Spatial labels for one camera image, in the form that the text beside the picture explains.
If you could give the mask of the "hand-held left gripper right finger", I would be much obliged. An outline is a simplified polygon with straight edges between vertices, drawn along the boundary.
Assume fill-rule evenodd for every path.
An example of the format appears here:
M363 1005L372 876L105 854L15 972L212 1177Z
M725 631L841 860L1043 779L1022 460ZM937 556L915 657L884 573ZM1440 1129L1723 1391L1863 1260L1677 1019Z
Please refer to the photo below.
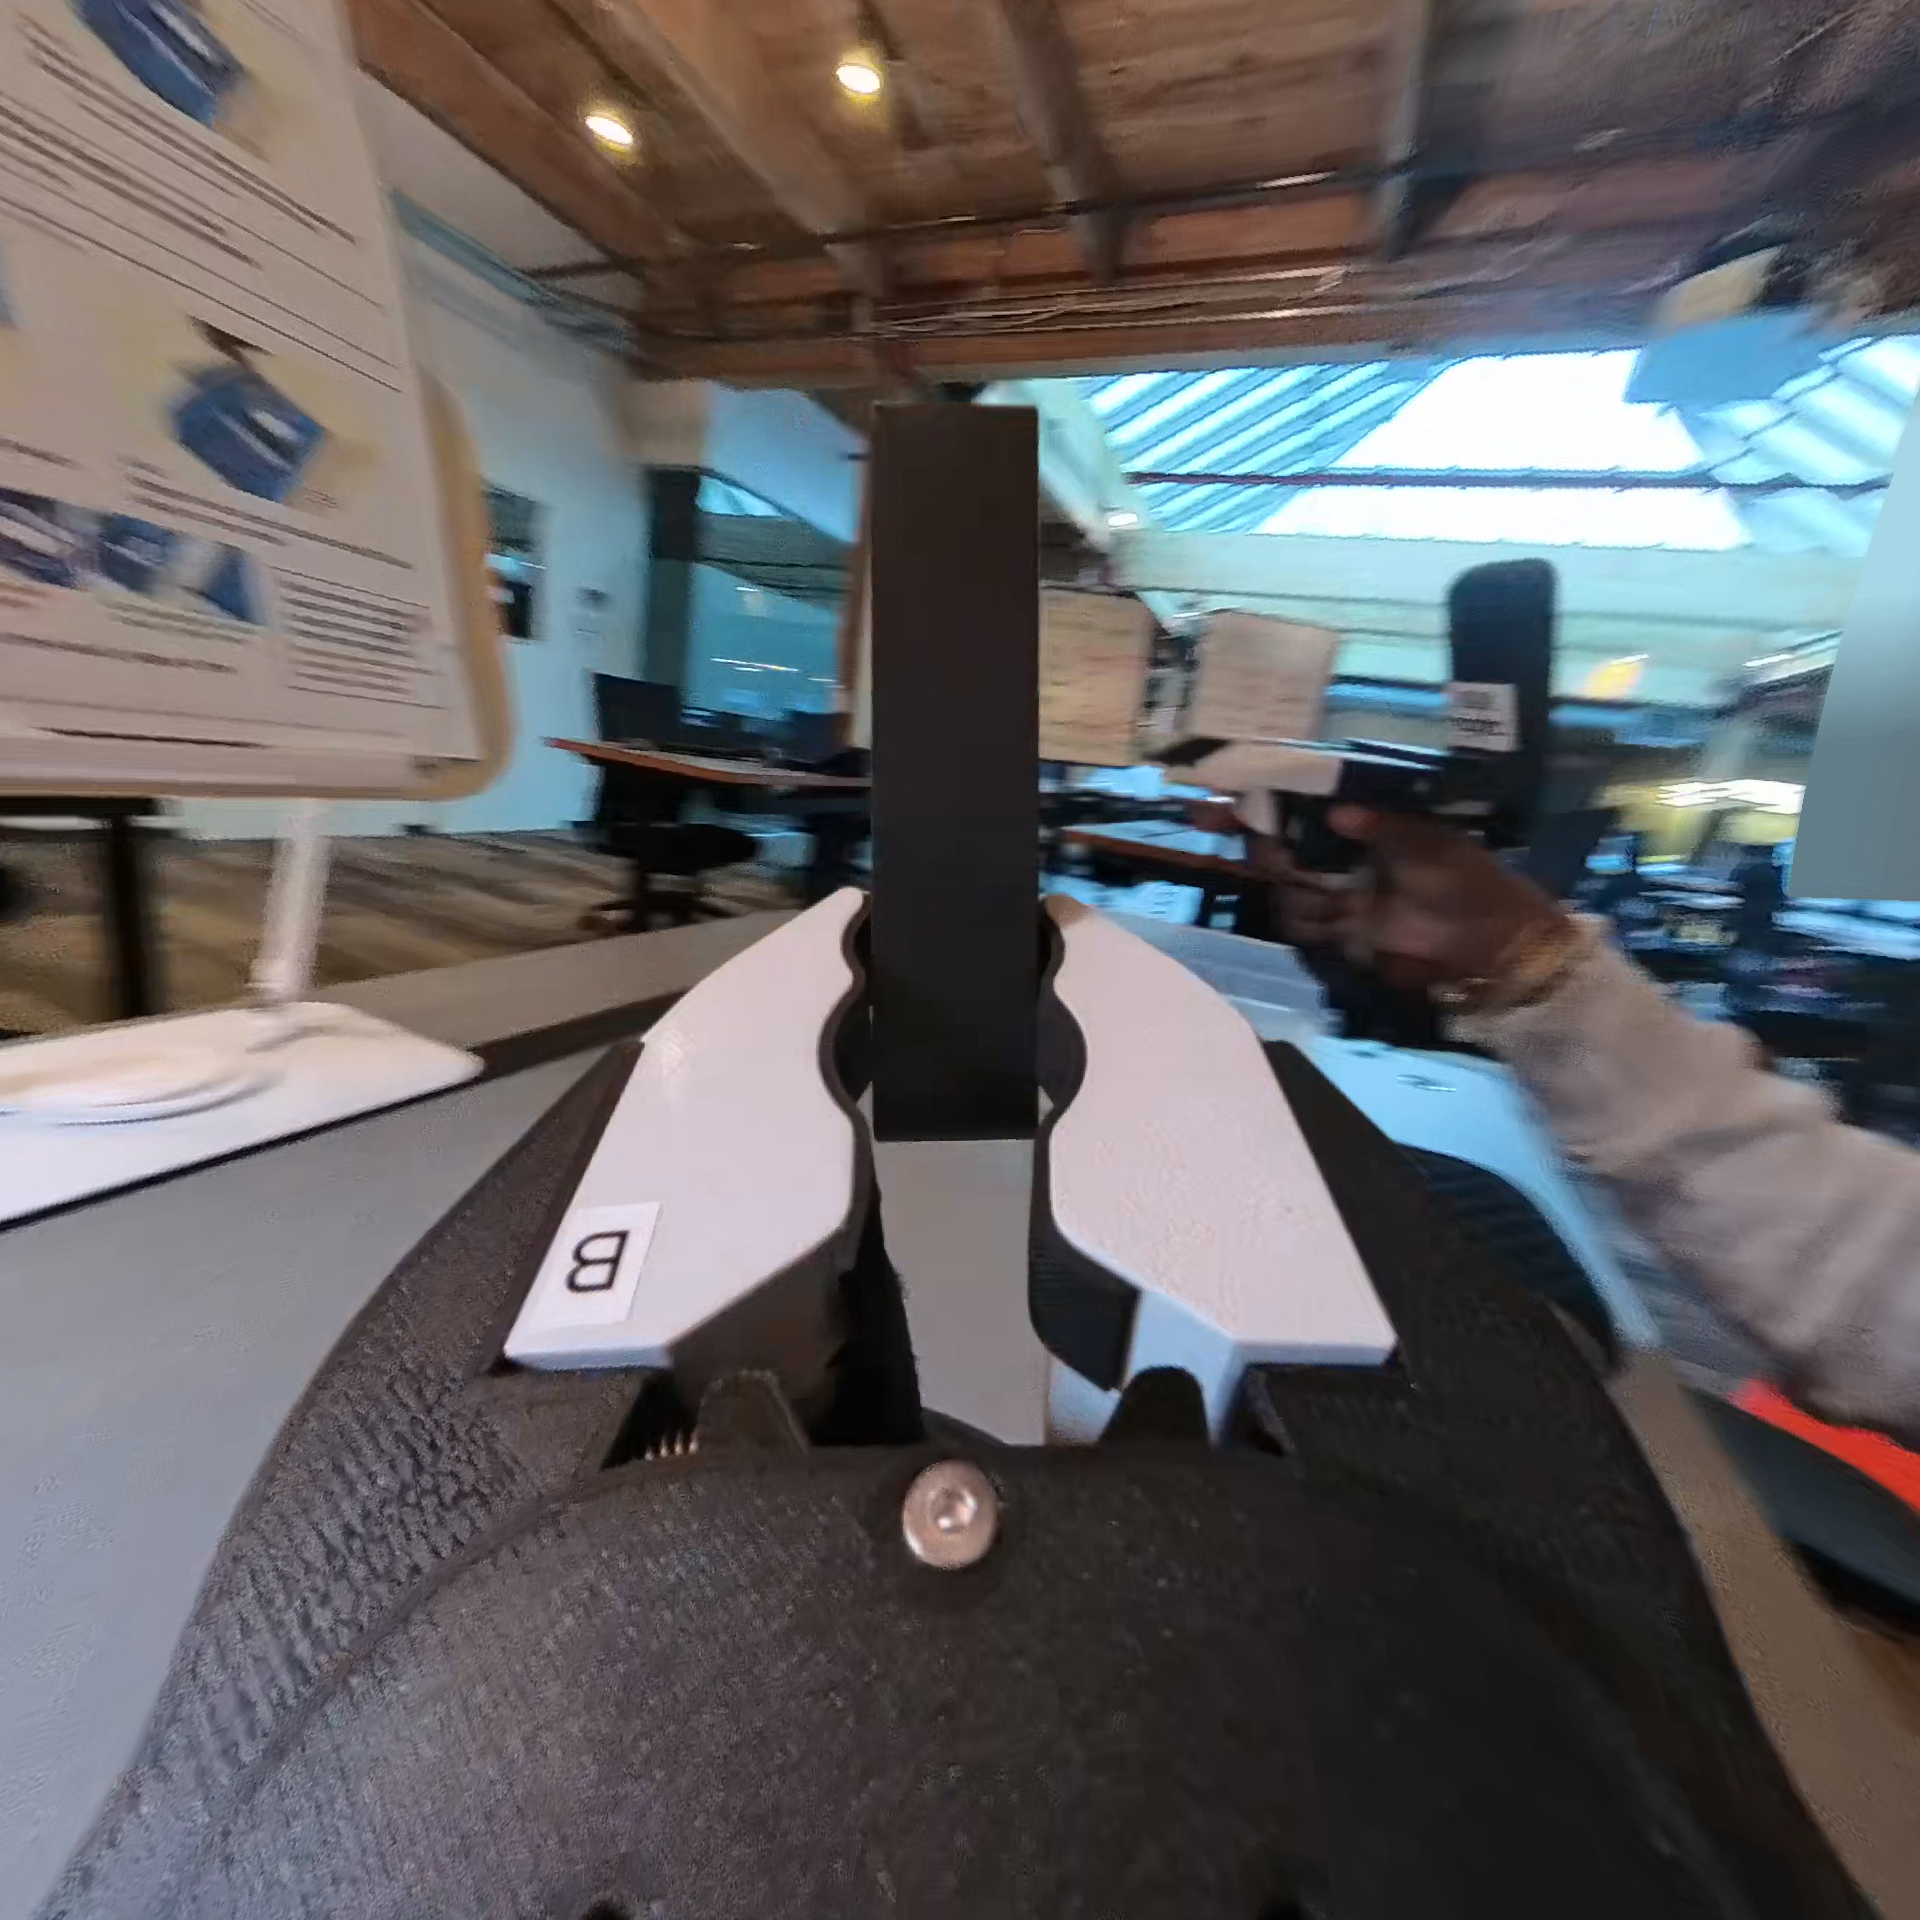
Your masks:
M1256 1026L1091 905L1041 914L1028 1316L1049 1431L1091 1439L1157 1369L1213 1437L1260 1369L1384 1369L1397 1335Z

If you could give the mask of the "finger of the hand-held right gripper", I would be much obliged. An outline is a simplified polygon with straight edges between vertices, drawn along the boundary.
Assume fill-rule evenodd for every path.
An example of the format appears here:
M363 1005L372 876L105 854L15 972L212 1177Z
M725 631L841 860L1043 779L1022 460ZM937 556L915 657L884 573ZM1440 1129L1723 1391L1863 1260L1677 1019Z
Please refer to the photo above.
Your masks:
M1187 733L1157 747L1156 763L1177 783L1217 796L1325 800L1338 792L1346 755L1325 742Z

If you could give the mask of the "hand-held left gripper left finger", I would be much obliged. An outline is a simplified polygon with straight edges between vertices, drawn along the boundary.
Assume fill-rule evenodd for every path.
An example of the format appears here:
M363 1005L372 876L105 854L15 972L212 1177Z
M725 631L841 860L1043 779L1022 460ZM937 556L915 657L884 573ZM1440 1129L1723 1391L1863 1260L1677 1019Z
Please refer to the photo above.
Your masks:
M516 1369L918 1371L844 1032L844 886L707 972L635 1046L501 1341Z

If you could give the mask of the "black usb hub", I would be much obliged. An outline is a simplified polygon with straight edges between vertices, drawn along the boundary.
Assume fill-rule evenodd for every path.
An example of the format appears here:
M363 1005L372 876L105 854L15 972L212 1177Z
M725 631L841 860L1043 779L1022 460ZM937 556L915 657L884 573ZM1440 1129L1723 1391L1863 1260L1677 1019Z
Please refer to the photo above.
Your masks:
M1039 1116L1039 422L893 402L870 457L872 1119Z

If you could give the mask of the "person's right forearm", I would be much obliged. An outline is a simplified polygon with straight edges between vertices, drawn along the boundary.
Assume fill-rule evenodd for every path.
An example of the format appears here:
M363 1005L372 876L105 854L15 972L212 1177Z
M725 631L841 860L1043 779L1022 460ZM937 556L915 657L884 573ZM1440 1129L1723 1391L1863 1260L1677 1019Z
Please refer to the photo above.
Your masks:
M1918 1439L1918 1158L1697 1019L1594 922L1466 1013L1563 1155L1814 1415Z

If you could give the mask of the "person's right hand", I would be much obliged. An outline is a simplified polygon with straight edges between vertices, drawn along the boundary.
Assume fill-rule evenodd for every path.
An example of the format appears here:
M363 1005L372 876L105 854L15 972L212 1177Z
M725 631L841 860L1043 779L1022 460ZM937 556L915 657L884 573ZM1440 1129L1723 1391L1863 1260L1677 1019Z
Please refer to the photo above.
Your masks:
M1347 873L1266 851L1288 940L1384 990L1467 1016L1551 995L1595 950L1590 924L1467 834L1410 814L1336 805Z

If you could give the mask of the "whiteboard with green heading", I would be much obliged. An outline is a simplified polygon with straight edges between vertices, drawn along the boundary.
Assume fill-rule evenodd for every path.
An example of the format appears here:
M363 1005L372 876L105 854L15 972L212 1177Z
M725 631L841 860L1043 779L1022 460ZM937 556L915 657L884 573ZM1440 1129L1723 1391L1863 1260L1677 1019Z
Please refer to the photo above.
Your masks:
M1186 737L1311 742L1324 732L1336 629L1245 609L1211 612L1181 713Z

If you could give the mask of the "whiteboard with task list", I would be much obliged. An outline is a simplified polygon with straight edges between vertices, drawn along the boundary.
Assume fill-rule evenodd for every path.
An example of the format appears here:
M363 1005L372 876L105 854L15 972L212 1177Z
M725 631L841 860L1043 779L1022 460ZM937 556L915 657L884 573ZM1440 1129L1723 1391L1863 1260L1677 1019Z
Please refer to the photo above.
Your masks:
M1039 592L1039 760L1107 768L1137 761L1154 631L1150 608L1130 594Z

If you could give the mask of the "black office chair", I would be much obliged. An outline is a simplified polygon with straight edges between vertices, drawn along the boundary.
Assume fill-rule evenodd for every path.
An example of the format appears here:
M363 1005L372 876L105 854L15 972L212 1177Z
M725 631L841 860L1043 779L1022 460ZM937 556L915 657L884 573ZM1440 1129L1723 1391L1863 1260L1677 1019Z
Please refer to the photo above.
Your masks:
M610 747L663 753L681 743L683 704L671 683L596 671L591 711L597 737ZM602 909L607 927L648 931L658 914L667 926L714 918L710 877L749 865L756 839L729 823L691 818L683 779L628 761L591 766L597 788L590 839L628 865L626 891Z

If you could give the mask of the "white stand base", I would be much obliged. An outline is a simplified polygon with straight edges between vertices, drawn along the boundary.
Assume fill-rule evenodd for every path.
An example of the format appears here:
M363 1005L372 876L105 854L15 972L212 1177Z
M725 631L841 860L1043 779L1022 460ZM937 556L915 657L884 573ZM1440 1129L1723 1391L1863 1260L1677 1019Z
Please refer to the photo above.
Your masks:
M50 1216L476 1081L478 1054L310 995L327 805L273 851L245 995L1 1047L1 1222Z

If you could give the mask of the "orange object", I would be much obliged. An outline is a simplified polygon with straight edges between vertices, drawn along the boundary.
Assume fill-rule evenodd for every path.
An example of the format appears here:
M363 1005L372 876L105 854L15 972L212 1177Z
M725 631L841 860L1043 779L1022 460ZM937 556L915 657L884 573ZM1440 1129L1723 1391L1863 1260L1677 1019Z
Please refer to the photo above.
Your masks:
M1729 1406L1867 1477L1918 1516L1918 1452L1875 1430L1817 1418L1758 1378L1740 1382Z

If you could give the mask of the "instruction poster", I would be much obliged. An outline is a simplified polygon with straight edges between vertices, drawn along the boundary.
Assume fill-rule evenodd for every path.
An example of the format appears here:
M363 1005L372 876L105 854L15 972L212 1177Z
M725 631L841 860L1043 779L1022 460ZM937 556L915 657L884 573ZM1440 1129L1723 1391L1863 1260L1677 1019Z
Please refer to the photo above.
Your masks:
M3 790L478 755L337 3L1 11Z

